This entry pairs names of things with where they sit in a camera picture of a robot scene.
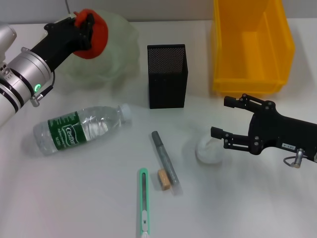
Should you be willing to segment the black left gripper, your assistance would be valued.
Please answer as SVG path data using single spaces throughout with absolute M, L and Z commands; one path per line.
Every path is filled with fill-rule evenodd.
M 45 36 L 31 52 L 38 55 L 53 72 L 67 57 L 76 51 L 86 51 L 92 47 L 93 30 L 86 32 L 94 25 L 91 13 L 75 12 L 75 18 L 68 17 L 57 23 L 44 26 Z

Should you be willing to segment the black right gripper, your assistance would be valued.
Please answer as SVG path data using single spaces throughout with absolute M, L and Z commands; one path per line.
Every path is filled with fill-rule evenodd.
M 248 137 L 236 135 L 217 127 L 211 127 L 211 137 L 223 139 L 224 149 L 250 151 L 259 155 L 268 147 L 296 153 L 304 151 L 304 156 L 317 161 L 317 125 L 281 115 L 272 101 L 263 101 L 243 94 L 239 99 L 225 96 L 224 106 L 253 112 Z

